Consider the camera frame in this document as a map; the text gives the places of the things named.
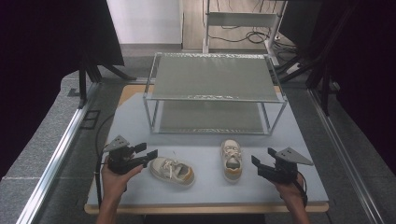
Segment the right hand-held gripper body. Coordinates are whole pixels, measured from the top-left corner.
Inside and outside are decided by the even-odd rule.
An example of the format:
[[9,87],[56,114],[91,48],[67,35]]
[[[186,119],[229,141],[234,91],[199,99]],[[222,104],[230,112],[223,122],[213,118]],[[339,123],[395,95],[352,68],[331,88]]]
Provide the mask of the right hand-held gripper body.
[[298,164],[313,166],[314,163],[291,147],[276,151],[275,166],[263,166],[263,177],[280,184],[289,184],[297,179]]

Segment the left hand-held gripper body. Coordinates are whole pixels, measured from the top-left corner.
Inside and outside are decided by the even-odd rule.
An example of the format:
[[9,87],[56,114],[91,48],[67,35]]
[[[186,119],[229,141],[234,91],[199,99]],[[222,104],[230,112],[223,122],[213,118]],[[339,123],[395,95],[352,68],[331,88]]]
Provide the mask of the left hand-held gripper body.
[[134,147],[130,147],[130,143],[121,135],[116,136],[105,146],[104,152],[108,152],[108,168],[115,174],[125,175],[140,165],[139,158],[133,158]]

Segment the small beige sneaker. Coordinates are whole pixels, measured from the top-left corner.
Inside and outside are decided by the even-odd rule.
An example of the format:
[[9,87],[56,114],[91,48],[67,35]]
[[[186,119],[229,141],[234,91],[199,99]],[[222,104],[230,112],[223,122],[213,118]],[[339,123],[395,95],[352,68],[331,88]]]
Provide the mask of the small beige sneaker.
[[223,141],[220,147],[220,156],[225,179],[232,183],[237,182],[243,169],[240,145],[233,139]]
[[164,182],[189,187],[194,183],[193,169],[186,163],[165,157],[158,157],[149,163],[151,174]]

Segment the metal two-tier shoe rack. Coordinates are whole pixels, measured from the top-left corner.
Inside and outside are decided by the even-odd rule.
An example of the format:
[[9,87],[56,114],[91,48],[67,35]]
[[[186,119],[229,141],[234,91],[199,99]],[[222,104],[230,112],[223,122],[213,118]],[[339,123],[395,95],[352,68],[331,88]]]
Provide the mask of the metal two-tier shoe rack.
[[270,135],[288,100],[259,54],[157,53],[144,91],[153,133]]

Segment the person's right hand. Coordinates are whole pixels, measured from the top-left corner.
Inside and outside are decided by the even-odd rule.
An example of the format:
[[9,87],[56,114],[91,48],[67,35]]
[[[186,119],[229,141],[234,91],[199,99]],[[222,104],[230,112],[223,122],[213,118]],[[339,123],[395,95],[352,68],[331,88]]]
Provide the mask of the person's right hand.
[[286,205],[295,207],[304,206],[303,194],[294,183],[279,184],[274,182],[274,185]]

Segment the person's left hand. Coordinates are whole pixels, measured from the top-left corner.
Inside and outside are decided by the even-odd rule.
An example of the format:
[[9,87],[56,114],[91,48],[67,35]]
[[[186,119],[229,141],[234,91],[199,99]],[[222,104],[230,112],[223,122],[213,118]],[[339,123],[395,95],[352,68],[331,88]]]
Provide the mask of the person's left hand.
[[103,178],[103,202],[116,202],[121,198],[125,191],[128,181],[139,174],[143,170],[142,165],[138,165],[125,175],[118,175],[113,173],[108,168],[108,158],[105,159],[105,164],[102,168],[101,175]]

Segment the pale grey table mat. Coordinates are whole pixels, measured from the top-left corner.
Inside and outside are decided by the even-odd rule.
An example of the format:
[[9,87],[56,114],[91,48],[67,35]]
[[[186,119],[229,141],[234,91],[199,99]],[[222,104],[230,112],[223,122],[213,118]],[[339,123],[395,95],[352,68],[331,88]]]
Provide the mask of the pale grey table mat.
[[160,134],[149,131],[143,95],[136,93],[118,106],[108,138],[123,136],[131,144],[148,144],[158,155],[190,165],[194,183],[182,187],[161,181],[148,168],[133,177],[120,203],[125,206],[154,206],[176,204],[282,204],[275,186],[257,175],[251,158],[271,165],[275,162],[269,147],[280,151],[291,147],[306,158],[310,157],[296,119],[289,106],[270,136],[238,134],[232,137],[242,149],[243,171],[239,181],[225,180],[220,157],[220,145],[227,134]]

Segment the black tripod stand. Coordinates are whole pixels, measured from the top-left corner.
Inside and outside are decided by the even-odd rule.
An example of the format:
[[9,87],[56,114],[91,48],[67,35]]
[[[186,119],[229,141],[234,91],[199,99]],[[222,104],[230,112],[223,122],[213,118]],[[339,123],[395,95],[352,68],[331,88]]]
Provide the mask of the black tripod stand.
[[312,90],[318,84],[321,84],[321,90],[319,91],[319,106],[322,112],[326,116],[329,115],[328,102],[329,102],[330,80],[331,80],[331,75],[329,72],[330,65],[328,63],[328,59],[339,35],[340,35],[340,29],[334,28],[330,32],[329,38],[326,41],[326,44],[324,45],[322,51],[315,60],[313,60],[312,62],[306,65],[303,65],[301,68],[292,72],[290,75],[286,75],[285,77],[282,77],[279,80],[281,83],[286,83],[310,70],[311,73],[305,82],[305,86],[309,90]]
[[102,75],[98,66],[102,65],[104,68],[115,74],[116,76],[126,80],[136,80],[136,77],[129,76],[123,73],[119,68],[114,65],[104,63],[95,57],[91,57],[86,51],[81,53],[81,60],[78,70],[78,83],[79,83],[79,104],[78,108],[81,109],[88,102],[88,93],[86,87],[86,77],[89,77],[92,83],[100,83]]

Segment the dark curtain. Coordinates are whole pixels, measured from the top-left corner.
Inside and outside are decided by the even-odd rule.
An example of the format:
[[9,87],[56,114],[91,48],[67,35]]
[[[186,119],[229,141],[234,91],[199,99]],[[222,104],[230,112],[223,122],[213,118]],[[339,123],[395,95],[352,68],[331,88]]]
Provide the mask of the dark curtain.
[[107,0],[0,0],[0,180],[83,62],[123,64]]
[[325,62],[341,106],[396,175],[396,0],[288,0],[279,32],[314,60],[348,7]]

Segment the aluminium rail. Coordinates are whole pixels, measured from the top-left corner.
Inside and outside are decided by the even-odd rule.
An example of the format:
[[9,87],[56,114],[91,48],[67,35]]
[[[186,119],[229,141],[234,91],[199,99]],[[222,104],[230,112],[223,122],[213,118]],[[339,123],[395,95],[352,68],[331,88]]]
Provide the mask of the aluminium rail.
[[310,99],[312,100],[314,107],[317,110],[318,116],[327,134],[330,137],[333,148],[340,162],[343,165],[343,168],[346,172],[352,188],[357,194],[364,213],[368,217],[371,224],[385,224],[385,221],[379,213],[372,194],[367,189],[367,186],[364,183],[360,172],[358,171],[349,154],[347,153],[347,149],[344,146],[344,143],[342,142],[338,132],[336,131],[330,117],[326,115],[321,108],[318,94],[312,90],[308,90],[307,93],[309,94]]
[[77,136],[78,129],[86,116],[89,107],[92,105],[93,97],[98,92],[99,83],[92,83],[88,90],[87,101],[82,108],[79,108],[74,113],[69,122],[64,134],[55,148],[49,163],[46,166],[42,176],[40,176],[35,189],[33,190],[29,200],[25,204],[18,220],[15,224],[32,224],[37,216],[46,196],[50,192],[50,188],[59,172],[64,158],[68,150]]

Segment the white metal stand frame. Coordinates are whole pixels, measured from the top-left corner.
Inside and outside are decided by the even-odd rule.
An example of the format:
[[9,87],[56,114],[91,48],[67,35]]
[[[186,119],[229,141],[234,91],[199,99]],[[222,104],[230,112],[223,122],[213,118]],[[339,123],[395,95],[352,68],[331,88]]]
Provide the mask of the white metal stand frame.
[[269,29],[269,38],[264,41],[264,46],[268,57],[273,65],[279,65],[276,54],[273,50],[275,37],[277,35],[287,1],[283,1],[278,12],[271,14],[262,13],[239,13],[239,12],[211,12],[210,0],[204,3],[204,40],[202,51],[209,52],[209,27],[210,26],[239,26],[239,27],[266,27]]

